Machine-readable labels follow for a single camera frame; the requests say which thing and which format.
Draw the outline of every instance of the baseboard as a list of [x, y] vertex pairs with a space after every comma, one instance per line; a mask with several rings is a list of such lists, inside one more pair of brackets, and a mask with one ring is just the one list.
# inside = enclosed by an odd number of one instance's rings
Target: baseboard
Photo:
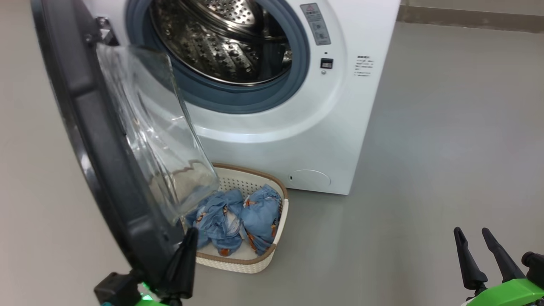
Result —
[[401, 5], [397, 21], [426, 25], [544, 33], [544, 16]]

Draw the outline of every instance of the floor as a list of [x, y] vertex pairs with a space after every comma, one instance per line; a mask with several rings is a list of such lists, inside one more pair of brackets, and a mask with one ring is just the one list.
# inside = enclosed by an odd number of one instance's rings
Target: floor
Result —
[[291, 192], [254, 276], [199, 266], [186, 305], [459, 305], [460, 226], [544, 253], [544, 35], [397, 24], [350, 196]]
[[[92, 288], [128, 265], [67, 140], [28, 6], [0, 9], [3, 300], [97, 305]], [[198, 266], [186, 305], [459, 305], [455, 226], [490, 285], [482, 227], [516, 260], [544, 253], [542, 50], [544, 35], [398, 24], [351, 195], [292, 191], [270, 266]]]

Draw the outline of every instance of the stainless steel drum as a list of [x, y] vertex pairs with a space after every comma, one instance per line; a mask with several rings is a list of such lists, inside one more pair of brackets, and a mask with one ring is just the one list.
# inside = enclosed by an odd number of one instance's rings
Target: stainless steel drum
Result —
[[164, 45], [207, 78], [257, 85], [291, 66], [283, 29], [254, 0], [155, 0], [150, 10]]

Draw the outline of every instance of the blue cloth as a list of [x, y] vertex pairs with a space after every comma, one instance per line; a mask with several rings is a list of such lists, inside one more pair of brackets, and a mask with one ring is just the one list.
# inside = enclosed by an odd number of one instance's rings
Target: blue cloth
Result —
[[244, 224], [242, 235], [257, 255], [263, 255], [276, 237], [281, 197], [270, 186], [264, 185], [246, 200], [240, 218]]
[[222, 256], [228, 256], [240, 248], [240, 213], [244, 198], [240, 190], [216, 192], [202, 200], [196, 210], [187, 214], [186, 221], [199, 230], [198, 248], [210, 241]]
[[276, 237], [281, 197], [264, 185], [245, 201], [240, 190], [216, 192], [201, 201], [186, 221], [199, 230], [198, 248], [210, 242], [222, 256], [240, 248], [242, 239], [263, 255]]

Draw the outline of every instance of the front-loading washing machine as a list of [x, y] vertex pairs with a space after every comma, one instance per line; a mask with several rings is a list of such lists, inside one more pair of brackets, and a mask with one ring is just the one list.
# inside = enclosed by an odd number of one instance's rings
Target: front-loading washing machine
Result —
[[213, 162], [348, 194], [399, 0], [85, 0], [170, 55]]
[[141, 282], [191, 296], [197, 233], [179, 221], [217, 190], [206, 155], [347, 194], [398, 4], [32, 0], [69, 139], [133, 268], [99, 300]]

